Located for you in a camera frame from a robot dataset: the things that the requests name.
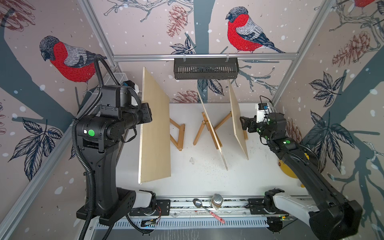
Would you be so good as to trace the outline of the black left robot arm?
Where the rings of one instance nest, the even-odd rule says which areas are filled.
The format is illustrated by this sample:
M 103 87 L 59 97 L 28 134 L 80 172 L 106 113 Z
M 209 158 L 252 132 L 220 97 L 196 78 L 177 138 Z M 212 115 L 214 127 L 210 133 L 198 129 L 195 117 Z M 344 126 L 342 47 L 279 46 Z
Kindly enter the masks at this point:
M 85 169 L 87 184 L 86 202 L 77 211 L 77 218 L 85 221 L 80 240 L 85 238 L 95 217 L 100 224 L 108 226 L 104 236 L 107 239 L 115 223 L 128 218 L 133 209 L 147 214 L 159 209 L 155 193 L 116 185 L 119 148 L 127 143 L 124 135 L 129 130 L 136 132 L 137 125 L 153 120 L 150 106 L 141 102 L 134 88 L 117 82 L 102 57 L 95 57 L 94 66 L 99 92 L 85 112 L 73 120 L 72 126 L 73 149 Z

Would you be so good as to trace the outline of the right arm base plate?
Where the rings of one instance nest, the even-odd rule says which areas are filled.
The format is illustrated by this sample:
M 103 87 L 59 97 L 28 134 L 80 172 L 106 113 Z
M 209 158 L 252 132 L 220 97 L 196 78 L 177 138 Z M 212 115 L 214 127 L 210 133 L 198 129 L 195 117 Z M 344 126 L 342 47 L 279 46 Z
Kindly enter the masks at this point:
M 268 215 L 269 213 L 265 210 L 264 199 L 255 198 L 248 199 L 248 203 L 245 208 L 250 210 L 251 215 Z

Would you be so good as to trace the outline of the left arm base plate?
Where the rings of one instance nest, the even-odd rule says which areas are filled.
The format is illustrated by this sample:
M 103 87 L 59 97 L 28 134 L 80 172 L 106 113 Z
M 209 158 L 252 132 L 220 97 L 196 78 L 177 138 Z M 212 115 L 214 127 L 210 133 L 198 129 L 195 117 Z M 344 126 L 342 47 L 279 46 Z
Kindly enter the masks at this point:
M 158 217 L 168 216 L 170 214 L 171 201 L 170 200 L 156 200 L 156 204 L 151 204 L 148 208 L 132 209 L 130 216 L 133 217 Z

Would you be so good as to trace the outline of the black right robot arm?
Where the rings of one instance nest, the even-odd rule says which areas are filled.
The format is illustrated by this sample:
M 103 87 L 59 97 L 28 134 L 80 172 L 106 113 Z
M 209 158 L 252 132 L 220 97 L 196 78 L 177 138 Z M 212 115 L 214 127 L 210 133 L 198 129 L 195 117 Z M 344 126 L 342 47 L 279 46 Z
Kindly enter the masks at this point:
M 258 133 L 269 149 L 283 161 L 302 182 L 313 199 L 310 204 L 294 198 L 281 189 L 265 192 L 264 209 L 268 213 L 284 211 L 306 223 L 319 240 L 341 240 L 356 235 L 363 208 L 347 200 L 307 158 L 310 151 L 286 136 L 287 121 L 281 113 L 270 113 L 265 121 L 240 117 L 242 129 Z

